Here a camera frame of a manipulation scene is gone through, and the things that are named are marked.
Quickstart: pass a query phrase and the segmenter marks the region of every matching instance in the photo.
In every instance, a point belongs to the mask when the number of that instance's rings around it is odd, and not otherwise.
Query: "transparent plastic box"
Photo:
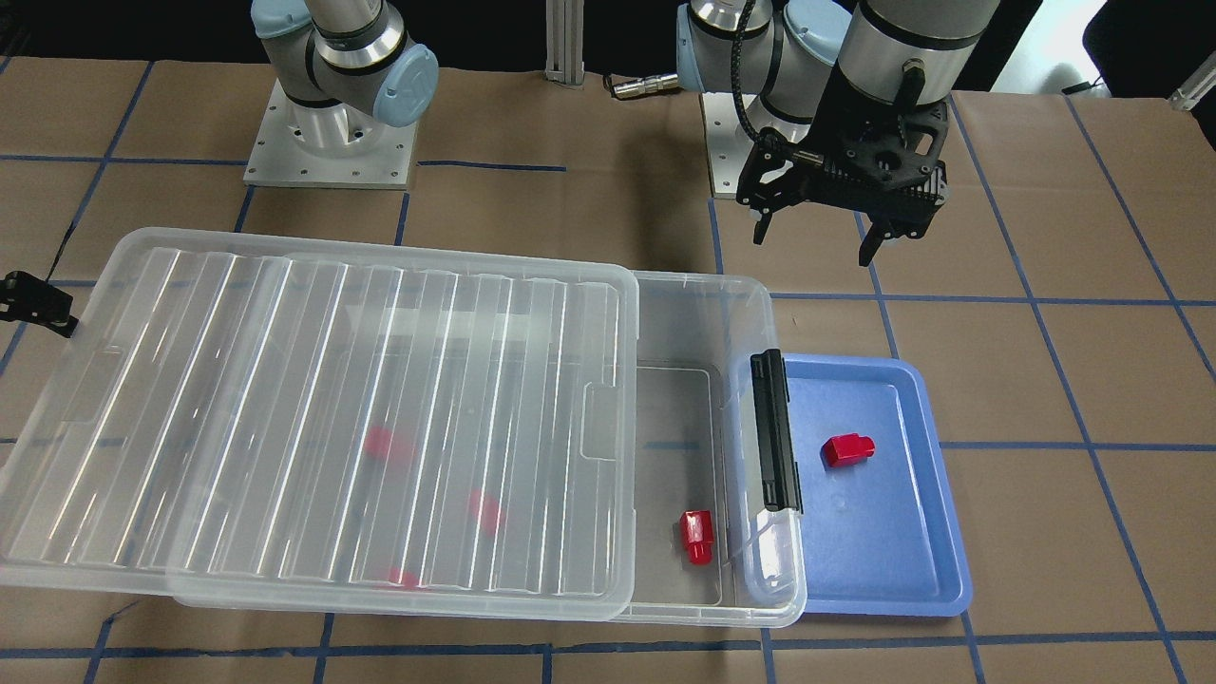
[[[784,624],[798,514],[764,506],[749,413],[775,342],[748,280],[143,229],[0,470],[0,583]]]

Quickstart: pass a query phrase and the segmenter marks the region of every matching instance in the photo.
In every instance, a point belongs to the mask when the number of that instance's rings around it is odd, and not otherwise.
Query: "blue plastic tray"
[[[806,612],[956,616],[972,600],[955,503],[924,380],[893,359],[787,354],[803,486]],[[834,434],[874,455],[831,469]]]

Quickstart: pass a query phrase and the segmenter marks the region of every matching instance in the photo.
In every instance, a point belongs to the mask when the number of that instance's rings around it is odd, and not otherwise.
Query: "plastic container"
[[[924,380],[894,359],[788,354],[807,612],[952,617],[972,578]],[[874,455],[828,467],[829,437]]]
[[[749,280],[143,229],[0,470],[0,583],[784,624],[799,515],[765,508],[748,365],[775,343]]]

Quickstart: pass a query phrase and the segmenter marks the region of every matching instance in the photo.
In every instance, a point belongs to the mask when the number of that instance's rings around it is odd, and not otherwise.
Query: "white mounting plate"
[[[350,187],[405,190],[413,167],[418,124],[384,127],[375,146],[356,157],[317,157],[304,150],[291,129],[287,95],[275,89],[261,117],[258,140],[244,169],[246,185],[272,187]]]
[[[755,95],[744,95],[744,106]],[[751,152],[751,139],[743,133],[730,92],[702,92],[700,111],[705,124],[705,151],[709,155],[710,191],[719,200],[733,200],[743,164]]]

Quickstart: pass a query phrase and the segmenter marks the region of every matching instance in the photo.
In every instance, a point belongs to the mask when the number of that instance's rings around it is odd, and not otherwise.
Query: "black latch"
[[[0,285],[0,320],[23,320],[72,337],[77,323],[72,295],[45,280],[15,270]]]
[[[756,433],[760,438],[760,478],[764,504],[771,511],[795,509],[803,512],[803,489],[798,462],[789,438],[789,385],[786,361],[778,349],[751,357],[751,385],[756,404]]]

